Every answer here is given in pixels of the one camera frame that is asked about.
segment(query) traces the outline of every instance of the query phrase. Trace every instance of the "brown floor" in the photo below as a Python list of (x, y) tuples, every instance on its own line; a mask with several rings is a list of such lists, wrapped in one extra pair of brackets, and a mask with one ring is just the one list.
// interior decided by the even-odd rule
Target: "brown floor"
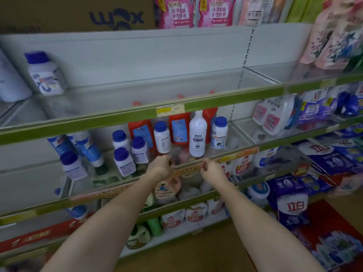
[[(363, 233), (363, 190), (326, 200)], [(256, 272), (232, 222), (195, 236), (140, 252), (116, 266), (115, 272)]]

